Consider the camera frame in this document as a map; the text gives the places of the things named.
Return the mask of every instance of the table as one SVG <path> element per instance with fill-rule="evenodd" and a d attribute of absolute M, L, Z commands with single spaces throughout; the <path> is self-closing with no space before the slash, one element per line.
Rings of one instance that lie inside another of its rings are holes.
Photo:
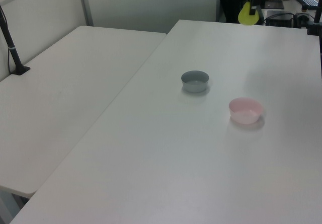
<path fill-rule="evenodd" d="M 82 26 L 0 83 L 0 188 L 30 198 L 165 34 Z"/>
<path fill-rule="evenodd" d="M 318 43 L 180 20 L 12 224 L 321 223 Z M 194 69 L 210 80 L 191 95 Z M 240 96 L 263 104 L 258 123 L 229 119 Z"/>

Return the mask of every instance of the cable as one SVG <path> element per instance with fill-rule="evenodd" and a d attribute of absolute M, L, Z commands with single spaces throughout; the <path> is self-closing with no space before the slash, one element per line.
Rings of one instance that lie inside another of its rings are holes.
<path fill-rule="evenodd" d="M 9 59 L 10 59 L 10 50 L 8 49 L 8 71 L 9 71 L 9 74 L 11 74 L 11 71 L 10 71 L 10 61 L 9 61 Z"/>
<path fill-rule="evenodd" d="M 264 19 L 264 22 L 267 19 L 275 18 L 275 17 L 281 16 L 281 15 L 293 15 L 293 17 L 295 17 L 295 15 L 293 13 L 280 13 L 280 14 L 274 14 L 274 15 L 271 15 L 271 16 L 267 17 L 266 19 Z"/>
<path fill-rule="evenodd" d="M 8 26 L 6 15 L 5 15 L 4 11 L 2 10 L 1 6 L 0 6 L 0 12 L 5 19 L 6 25 Z M 11 71 L 10 71 L 10 50 L 9 49 L 8 49 L 8 71 L 9 71 L 9 74 L 11 74 Z"/>
<path fill-rule="evenodd" d="M 2 10 L 1 6 L 0 6 L 0 11 L 1 11 L 1 14 L 3 15 L 3 17 L 5 18 L 6 25 L 8 26 L 6 15 L 5 15 L 4 11 Z"/>

